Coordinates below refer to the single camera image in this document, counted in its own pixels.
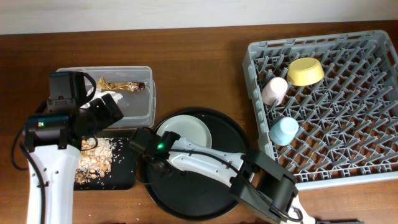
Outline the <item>gold snack wrapper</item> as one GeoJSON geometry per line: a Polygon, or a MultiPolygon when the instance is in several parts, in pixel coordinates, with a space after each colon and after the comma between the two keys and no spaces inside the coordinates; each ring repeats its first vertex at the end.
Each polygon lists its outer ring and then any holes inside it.
{"type": "Polygon", "coordinates": [[[146,84],[144,82],[108,82],[103,77],[101,77],[96,83],[96,87],[100,90],[114,91],[142,91],[146,89],[146,84]]]}

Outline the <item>food scraps and rice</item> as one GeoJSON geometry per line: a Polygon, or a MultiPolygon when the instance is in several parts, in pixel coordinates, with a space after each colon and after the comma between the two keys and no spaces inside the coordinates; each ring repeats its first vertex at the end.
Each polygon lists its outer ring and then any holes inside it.
{"type": "Polygon", "coordinates": [[[105,187],[116,175],[116,166],[124,160],[122,138],[90,138],[82,140],[80,158],[75,171],[75,183],[105,187]]]}

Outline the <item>light grey plate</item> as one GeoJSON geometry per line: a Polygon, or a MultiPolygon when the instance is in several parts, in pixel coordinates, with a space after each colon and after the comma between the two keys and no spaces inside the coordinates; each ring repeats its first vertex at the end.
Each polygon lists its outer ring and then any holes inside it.
{"type": "Polygon", "coordinates": [[[161,136],[166,131],[172,131],[191,142],[203,147],[212,147],[210,130],[200,119],[190,115],[177,115],[166,119],[156,131],[161,136]]]}

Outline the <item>blue plastic cup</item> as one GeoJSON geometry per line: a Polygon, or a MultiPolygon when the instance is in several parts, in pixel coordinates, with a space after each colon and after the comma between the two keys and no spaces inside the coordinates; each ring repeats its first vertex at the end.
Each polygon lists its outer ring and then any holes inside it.
{"type": "Polygon", "coordinates": [[[271,141],[279,146],[290,144],[299,130],[298,122],[291,117],[284,117],[276,122],[270,129],[271,141]]]}

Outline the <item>pink plastic cup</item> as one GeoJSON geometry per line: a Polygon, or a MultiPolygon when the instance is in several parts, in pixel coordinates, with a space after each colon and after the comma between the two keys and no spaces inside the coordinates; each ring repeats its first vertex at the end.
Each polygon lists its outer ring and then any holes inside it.
{"type": "Polygon", "coordinates": [[[288,83],[285,79],[281,77],[272,78],[261,92],[262,100],[268,106],[272,106],[275,101],[279,105],[282,103],[287,89],[288,83]]]}

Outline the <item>yellow bowl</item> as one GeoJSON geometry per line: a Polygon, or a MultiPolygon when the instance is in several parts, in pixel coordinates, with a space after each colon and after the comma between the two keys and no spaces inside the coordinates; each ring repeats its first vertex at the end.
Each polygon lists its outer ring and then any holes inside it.
{"type": "Polygon", "coordinates": [[[307,86],[319,82],[325,73],[319,60],[304,57],[294,60],[287,71],[287,81],[294,86],[307,86]]]}

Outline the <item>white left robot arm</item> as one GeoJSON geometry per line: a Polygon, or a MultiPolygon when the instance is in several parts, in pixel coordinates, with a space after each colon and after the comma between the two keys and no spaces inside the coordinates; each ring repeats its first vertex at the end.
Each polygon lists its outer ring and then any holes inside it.
{"type": "Polygon", "coordinates": [[[28,223],[71,223],[75,171],[81,142],[123,118],[123,113],[105,94],[95,98],[84,72],[50,74],[50,96],[22,128],[20,145],[29,163],[28,223]]]}

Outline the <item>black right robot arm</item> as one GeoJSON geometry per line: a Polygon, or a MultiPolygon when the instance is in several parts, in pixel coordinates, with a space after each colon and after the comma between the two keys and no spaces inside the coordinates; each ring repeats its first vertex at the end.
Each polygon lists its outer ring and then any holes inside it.
{"type": "Polygon", "coordinates": [[[259,150],[223,152],[203,147],[171,131],[159,136],[137,129],[129,145],[162,168],[194,172],[229,188],[229,195],[270,223],[316,223],[302,207],[297,179],[259,150]]]}

